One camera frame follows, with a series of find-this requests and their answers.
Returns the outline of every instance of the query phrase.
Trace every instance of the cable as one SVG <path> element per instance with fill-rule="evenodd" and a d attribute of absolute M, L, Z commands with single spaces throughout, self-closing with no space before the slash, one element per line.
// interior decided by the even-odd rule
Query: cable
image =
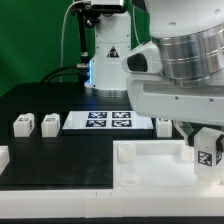
<path fill-rule="evenodd" d="M 81 1 L 73 2 L 68 7 L 68 9 L 65 13 L 64 20 L 63 20 L 63 26 L 62 26 L 62 36 L 61 36 L 61 67 L 63 67 L 63 64 L 64 64 L 64 40 L 65 40 L 65 28 L 66 28 L 66 21 L 67 21 L 68 13 L 74 5 L 77 5 L 79 3 L 89 2 L 89 1 L 90 0 L 81 0 Z"/>
<path fill-rule="evenodd" d="M 136 38 L 136 41 L 138 43 L 138 45 L 140 45 L 140 41 L 139 41 L 139 38 L 138 38 L 138 32 L 137 32 L 137 26 L 136 26 L 136 20 L 135 20 L 135 7 L 133 6 L 133 24 L 134 24 L 134 31 L 135 31 L 135 38 Z"/>
<path fill-rule="evenodd" d="M 52 77 L 50 77 L 47 82 L 51 82 L 53 79 L 57 78 L 57 77 L 64 77 L 64 76 L 79 76 L 79 74 L 56 74 L 53 75 Z"/>
<path fill-rule="evenodd" d="M 59 73 L 59 72 L 62 72 L 62 71 L 69 70 L 69 69 L 77 69 L 77 66 L 75 66 L 75 65 L 71 65 L 71 66 L 65 66 L 65 67 L 56 69 L 56 70 L 50 72 L 48 75 L 46 75 L 40 82 L 41 82 L 41 83 L 46 82 L 48 79 L 50 79 L 50 78 L 51 78 L 52 76 L 54 76 L 55 74 L 57 74 L 57 73 Z"/>

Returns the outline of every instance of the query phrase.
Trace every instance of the green wall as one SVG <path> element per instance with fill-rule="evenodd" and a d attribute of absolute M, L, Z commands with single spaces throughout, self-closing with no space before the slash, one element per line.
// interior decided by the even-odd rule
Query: green wall
<path fill-rule="evenodd" d="M 64 14 L 72 0 L 1 0 L 0 96 L 17 84 L 39 82 L 60 67 L 60 41 Z M 141 41 L 149 39 L 148 16 L 136 12 Z M 90 55 L 94 32 L 87 31 Z M 132 47 L 136 46 L 134 35 Z M 77 20 L 69 16 L 65 36 L 65 65 L 79 62 Z"/>

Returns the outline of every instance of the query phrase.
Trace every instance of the blue light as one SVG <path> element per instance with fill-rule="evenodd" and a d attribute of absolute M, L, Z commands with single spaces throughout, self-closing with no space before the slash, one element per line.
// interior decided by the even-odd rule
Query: blue light
<path fill-rule="evenodd" d="M 89 84 L 92 84 L 92 61 L 89 62 Z"/>

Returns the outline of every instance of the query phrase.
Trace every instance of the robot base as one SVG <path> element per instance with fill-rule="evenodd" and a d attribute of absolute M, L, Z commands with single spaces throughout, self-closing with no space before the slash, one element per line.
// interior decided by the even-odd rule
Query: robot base
<path fill-rule="evenodd" d="M 85 92 L 88 94 L 102 96 L 102 97 L 127 97 L 128 93 L 127 90 L 103 90 L 103 89 L 96 89 L 89 85 L 88 83 L 85 84 Z"/>

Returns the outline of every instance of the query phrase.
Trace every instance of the small white block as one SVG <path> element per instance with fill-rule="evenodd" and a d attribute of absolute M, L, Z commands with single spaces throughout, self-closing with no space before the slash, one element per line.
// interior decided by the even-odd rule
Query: small white block
<path fill-rule="evenodd" d="M 121 163 L 130 163 L 136 161 L 137 147 L 135 144 L 118 145 L 118 161 Z"/>
<path fill-rule="evenodd" d="M 194 147 L 188 145 L 181 145 L 181 159 L 186 162 L 194 162 Z"/>
<path fill-rule="evenodd" d="M 33 114 L 21 114 L 13 124 L 15 137 L 29 137 L 35 127 Z"/>
<path fill-rule="evenodd" d="M 158 138 L 172 137 L 172 122 L 167 119 L 156 119 L 156 134 Z"/>
<path fill-rule="evenodd" d="M 57 137 L 59 129 L 60 116 L 58 114 L 46 115 L 41 124 L 42 137 Z"/>
<path fill-rule="evenodd" d="M 8 146 L 0 146 L 0 175 L 8 165 L 9 161 Z"/>

